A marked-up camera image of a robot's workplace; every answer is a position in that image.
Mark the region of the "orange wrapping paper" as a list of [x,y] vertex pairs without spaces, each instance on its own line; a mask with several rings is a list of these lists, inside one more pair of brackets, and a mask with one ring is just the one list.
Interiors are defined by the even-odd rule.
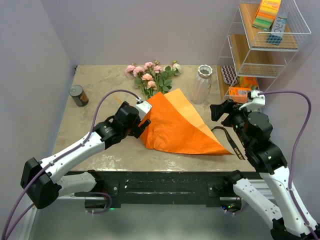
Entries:
[[230,155],[178,88],[147,100],[150,125],[140,136],[148,149],[186,155]]

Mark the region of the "black printed ribbon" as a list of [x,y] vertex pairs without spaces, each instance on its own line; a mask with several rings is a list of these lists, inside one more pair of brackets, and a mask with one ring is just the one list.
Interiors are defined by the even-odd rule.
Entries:
[[240,149],[238,148],[236,143],[233,141],[233,139],[231,138],[231,136],[226,128],[224,128],[222,126],[215,126],[211,129],[211,131],[213,132],[214,130],[222,130],[225,133],[226,139],[229,142],[230,146],[232,147],[232,149],[233,149],[235,155],[238,157],[238,159],[245,160],[244,155],[241,153]]

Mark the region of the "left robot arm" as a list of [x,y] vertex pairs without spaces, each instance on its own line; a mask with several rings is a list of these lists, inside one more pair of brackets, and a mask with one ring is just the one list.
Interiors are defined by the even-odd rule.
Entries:
[[135,106],[123,102],[115,115],[95,125],[83,138],[60,152],[37,161],[29,159],[23,168],[20,185],[38,209],[51,205],[57,198],[90,193],[106,193],[105,181],[94,170],[69,175],[68,172],[87,160],[120,143],[127,136],[139,138],[151,123],[147,119],[152,105],[142,101]]

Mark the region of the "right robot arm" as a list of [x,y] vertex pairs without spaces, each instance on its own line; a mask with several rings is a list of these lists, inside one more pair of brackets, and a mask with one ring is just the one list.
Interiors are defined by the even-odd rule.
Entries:
[[245,156],[267,184],[274,202],[260,193],[238,170],[224,178],[223,192],[241,197],[266,222],[274,240],[318,240],[320,224],[311,216],[289,181],[290,169],[280,150],[271,140],[273,126],[269,117],[251,111],[231,99],[210,105],[212,121],[223,114],[224,127],[233,128],[244,147]]

